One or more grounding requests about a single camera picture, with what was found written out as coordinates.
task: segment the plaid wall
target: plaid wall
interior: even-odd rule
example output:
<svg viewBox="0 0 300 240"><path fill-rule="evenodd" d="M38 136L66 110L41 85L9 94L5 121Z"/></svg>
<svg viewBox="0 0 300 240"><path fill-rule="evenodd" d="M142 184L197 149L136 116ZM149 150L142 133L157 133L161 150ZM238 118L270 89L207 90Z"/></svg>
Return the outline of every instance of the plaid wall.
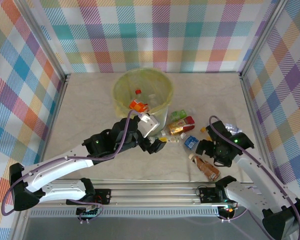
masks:
<svg viewBox="0 0 300 240"><path fill-rule="evenodd" d="M67 73L139 67L185 73L238 71L276 1L28 0L28 4Z"/></svg>
<svg viewBox="0 0 300 240"><path fill-rule="evenodd" d="M60 77L13 0L0 0L0 207L9 188L9 166L41 156L61 86ZM12 198L6 208L12 208ZM0 210L0 240L14 214Z"/></svg>
<svg viewBox="0 0 300 240"><path fill-rule="evenodd" d="M300 0L290 0L246 84L278 177L300 195Z"/></svg>

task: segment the trash bin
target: trash bin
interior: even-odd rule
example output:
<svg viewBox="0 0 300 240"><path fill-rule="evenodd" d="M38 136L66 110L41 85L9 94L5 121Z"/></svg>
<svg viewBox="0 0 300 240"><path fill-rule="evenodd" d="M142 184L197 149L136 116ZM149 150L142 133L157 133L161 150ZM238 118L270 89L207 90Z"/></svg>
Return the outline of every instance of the trash bin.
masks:
<svg viewBox="0 0 300 240"><path fill-rule="evenodd" d="M156 116L160 125L150 133L151 136L160 132L165 124L168 106L171 103L174 88L169 78L161 71L154 68L136 68L127 71L114 84L112 96L115 114L119 118L126 118L130 103L135 98L135 91L140 89L145 96L156 96L158 106L151 108L149 114Z"/></svg>

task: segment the green bottle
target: green bottle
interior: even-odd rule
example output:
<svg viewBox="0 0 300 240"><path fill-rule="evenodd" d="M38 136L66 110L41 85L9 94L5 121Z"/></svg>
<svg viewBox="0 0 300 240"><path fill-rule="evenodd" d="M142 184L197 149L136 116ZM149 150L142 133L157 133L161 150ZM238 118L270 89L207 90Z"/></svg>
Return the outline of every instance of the green bottle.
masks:
<svg viewBox="0 0 300 240"><path fill-rule="evenodd" d="M193 115L196 113L196 110L194 108L191 108L187 111L181 110L181 111L174 111L170 115L170 120L174 123L176 121L179 121L180 119L184 119L187 116Z"/></svg>

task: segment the brown bottle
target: brown bottle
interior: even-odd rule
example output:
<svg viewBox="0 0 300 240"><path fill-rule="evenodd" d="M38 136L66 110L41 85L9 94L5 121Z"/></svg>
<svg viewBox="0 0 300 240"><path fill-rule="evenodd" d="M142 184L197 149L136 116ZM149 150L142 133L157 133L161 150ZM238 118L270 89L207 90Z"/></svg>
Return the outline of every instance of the brown bottle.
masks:
<svg viewBox="0 0 300 240"><path fill-rule="evenodd" d="M220 171L216 167L211 165L209 162L202 160L195 154L190 154L189 159L200 169L201 172L204 173L204 175L206 175L210 181L215 181L220 176Z"/></svg>

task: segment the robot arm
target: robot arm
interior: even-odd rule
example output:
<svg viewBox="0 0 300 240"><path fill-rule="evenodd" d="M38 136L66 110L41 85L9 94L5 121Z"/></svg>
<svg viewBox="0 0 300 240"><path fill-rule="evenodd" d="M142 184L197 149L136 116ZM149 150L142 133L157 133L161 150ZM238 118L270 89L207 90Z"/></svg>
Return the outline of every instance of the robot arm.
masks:
<svg viewBox="0 0 300 240"><path fill-rule="evenodd" d="M148 134L159 125L153 115L142 113L130 119L123 139L126 121L127 119L123 118L116 122L112 129L95 134L84 140L82 145L48 161L25 167L20 163L11 165L10 185L19 181L12 189L14 210L23 211L38 203L51 200L71 199L93 202L96 193L89 179L82 178L76 182L59 184L52 184L52 181L76 170L113 159L118 150L118 153L121 153L140 146L144 152L152 154L165 146L166 143L159 139L151 143L148 138Z"/></svg>
<svg viewBox="0 0 300 240"><path fill-rule="evenodd" d="M221 138L211 126L206 129L212 141L200 141L196 153L202 155L205 151L204 153L213 158L214 164L217 163L216 166L219 167L230 167L232 161L235 162L247 173L262 193L262 195L258 195L243 187L235 178L227 176L215 184L219 201L235 201L254 213L262 220L264 228L276 240L281 240L295 232L299 224L288 199L292 201L299 215L300 199L277 178L266 164L263 164L264 162L254 149L253 143L244 133L232 135L220 120L214 122L212 126L223 137L238 145L246 153ZM247 154L259 159L260 164L257 164Z"/></svg>

